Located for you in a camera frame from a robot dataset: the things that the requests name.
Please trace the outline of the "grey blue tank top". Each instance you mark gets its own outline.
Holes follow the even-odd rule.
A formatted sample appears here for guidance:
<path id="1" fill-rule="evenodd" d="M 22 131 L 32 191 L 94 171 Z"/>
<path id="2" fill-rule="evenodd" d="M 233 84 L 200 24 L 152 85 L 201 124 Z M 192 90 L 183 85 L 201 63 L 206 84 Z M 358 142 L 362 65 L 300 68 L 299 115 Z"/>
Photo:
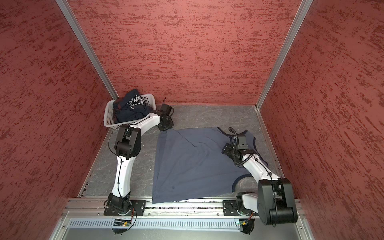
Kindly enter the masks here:
<path id="1" fill-rule="evenodd" d="M 219 127 L 170 129 L 157 141 L 153 203 L 233 193 L 250 172 L 222 153 L 230 135 Z"/>

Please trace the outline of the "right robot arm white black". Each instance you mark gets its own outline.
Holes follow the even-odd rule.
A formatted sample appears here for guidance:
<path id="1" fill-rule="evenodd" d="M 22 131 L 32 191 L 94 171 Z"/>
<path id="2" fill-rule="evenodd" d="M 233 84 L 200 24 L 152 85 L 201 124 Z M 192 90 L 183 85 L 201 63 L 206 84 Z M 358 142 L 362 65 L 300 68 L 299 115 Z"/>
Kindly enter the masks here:
<path id="1" fill-rule="evenodd" d="M 245 146 L 226 144 L 222 153 L 233 160 L 236 167 L 248 170 L 258 182 L 257 193 L 238 193 L 235 209 L 240 215 L 252 217 L 256 213 L 266 226 L 298 221 L 294 191 L 288 179 L 274 174 L 255 150 Z"/>

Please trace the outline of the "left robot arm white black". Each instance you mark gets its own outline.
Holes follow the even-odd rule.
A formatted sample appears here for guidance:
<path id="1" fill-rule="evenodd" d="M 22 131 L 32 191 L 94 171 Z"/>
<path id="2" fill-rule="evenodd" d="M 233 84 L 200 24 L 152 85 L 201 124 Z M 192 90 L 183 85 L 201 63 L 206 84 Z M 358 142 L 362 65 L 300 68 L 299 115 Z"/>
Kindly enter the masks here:
<path id="1" fill-rule="evenodd" d="M 147 117 L 119 127 L 112 153 L 117 157 L 117 173 L 112 192 L 106 201 L 106 209 L 120 216 L 131 215 L 134 207 L 130 201 L 131 175 L 136 157 L 142 149 L 142 135 L 153 127 L 161 132 L 174 126 L 173 111 L 155 111 Z"/>

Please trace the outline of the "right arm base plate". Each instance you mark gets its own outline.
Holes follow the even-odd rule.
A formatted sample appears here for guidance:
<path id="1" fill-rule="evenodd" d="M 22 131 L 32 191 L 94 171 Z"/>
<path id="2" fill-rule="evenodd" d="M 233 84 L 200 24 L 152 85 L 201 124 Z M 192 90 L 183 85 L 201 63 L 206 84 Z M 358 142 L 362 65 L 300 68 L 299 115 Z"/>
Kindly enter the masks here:
<path id="1" fill-rule="evenodd" d="M 259 217 L 258 201 L 251 200 L 250 202 L 248 201 L 244 203 L 241 200 L 224 200 L 223 213 L 226 217 L 250 217 L 251 214 L 253 214 L 253 216 Z"/>

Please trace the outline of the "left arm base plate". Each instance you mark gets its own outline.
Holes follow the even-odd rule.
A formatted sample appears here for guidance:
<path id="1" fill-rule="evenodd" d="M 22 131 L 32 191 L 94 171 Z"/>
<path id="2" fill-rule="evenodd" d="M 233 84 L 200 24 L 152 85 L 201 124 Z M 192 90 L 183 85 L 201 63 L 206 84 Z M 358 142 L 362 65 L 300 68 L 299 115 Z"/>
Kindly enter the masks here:
<path id="1" fill-rule="evenodd" d="M 128 217 L 132 216 L 142 216 L 144 214 L 146 206 L 146 201 L 144 200 L 133 200 L 133 201 L 123 201 L 123 207 L 127 212 L 123 213 L 123 210 L 118 209 L 111 201 L 106 200 L 104 204 L 104 216 L 118 216 L 118 217 Z"/>

